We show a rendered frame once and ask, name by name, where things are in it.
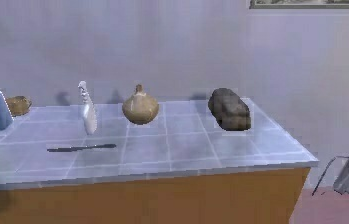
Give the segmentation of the black knife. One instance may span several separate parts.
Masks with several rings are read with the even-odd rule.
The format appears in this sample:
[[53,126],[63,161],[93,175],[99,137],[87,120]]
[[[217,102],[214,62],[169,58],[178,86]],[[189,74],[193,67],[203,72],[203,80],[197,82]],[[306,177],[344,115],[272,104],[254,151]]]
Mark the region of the black knife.
[[59,147],[59,148],[48,148],[48,152],[74,152],[86,149],[103,149],[103,148],[115,148],[116,144],[101,144],[101,145],[91,145],[91,146],[72,146],[72,147]]

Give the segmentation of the dark brown lumpy loaf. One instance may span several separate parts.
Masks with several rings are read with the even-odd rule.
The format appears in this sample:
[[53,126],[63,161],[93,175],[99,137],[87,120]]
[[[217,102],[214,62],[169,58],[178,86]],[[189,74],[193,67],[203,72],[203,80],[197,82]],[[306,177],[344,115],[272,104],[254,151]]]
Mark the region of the dark brown lumpy loaf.
[[209,98],[208,108],[225,131],[246,131],[251,128],[249,107],[229,88],[215,89]]

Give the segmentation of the orange tiled kitchen counter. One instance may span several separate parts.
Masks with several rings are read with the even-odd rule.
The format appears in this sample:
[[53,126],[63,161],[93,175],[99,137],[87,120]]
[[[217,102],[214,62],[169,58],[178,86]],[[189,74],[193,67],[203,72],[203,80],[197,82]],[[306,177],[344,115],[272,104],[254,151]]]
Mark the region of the orange tiled kitchen counter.
[[[261,109],[222,130],[205,101],[160,106],[150,124],[117,104],[34,107],[0,131],[0,224],[288,224],[317,159]],[[116,144],[48,152],[48,148]]]

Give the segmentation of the small brown potato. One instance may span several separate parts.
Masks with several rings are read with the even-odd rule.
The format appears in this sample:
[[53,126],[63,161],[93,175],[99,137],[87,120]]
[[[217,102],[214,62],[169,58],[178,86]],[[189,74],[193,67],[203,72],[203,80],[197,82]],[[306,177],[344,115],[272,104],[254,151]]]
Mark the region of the small brown potato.
[[6,103],[13,117],[27,114],[32,105],[32,101],[25,96],[7,98]]

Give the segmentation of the framed wall picture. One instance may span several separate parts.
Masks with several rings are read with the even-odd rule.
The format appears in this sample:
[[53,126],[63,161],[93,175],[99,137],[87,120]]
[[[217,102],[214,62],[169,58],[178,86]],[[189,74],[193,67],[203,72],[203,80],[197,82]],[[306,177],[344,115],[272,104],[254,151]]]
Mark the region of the framed wall picture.
[[349,0],[250,0],[250,9],[349,9]]

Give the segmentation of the tan round vase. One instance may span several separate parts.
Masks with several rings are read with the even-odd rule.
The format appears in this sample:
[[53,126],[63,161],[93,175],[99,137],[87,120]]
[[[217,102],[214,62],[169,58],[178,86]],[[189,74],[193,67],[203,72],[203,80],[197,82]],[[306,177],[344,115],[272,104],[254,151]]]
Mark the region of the tan round vase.
[[122,104],[122,112],[131,123],[145,125],[158,115],[159,104],[144,91],[141,84],[137,84],[135,92]]

